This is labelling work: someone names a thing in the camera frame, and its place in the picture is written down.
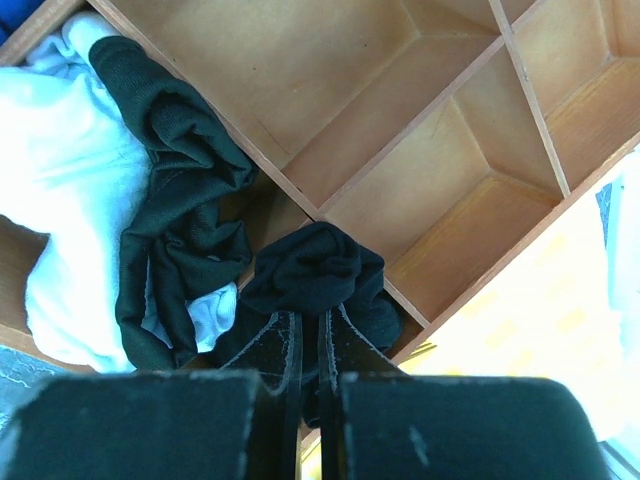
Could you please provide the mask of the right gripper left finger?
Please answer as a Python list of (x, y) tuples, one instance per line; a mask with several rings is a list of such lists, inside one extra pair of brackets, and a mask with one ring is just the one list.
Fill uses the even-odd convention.
[(219, 369), (55, 376), (1, 435), (5, 479), (294, 479), (302, 326), (290, 312)]

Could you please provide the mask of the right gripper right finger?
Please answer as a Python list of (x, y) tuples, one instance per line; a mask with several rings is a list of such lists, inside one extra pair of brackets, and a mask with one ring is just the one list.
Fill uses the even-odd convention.
[(319, 321), (326, 479), (604, 479), (598, 442), (561, 383), (530, 377), (411, 376), (343, 307)]

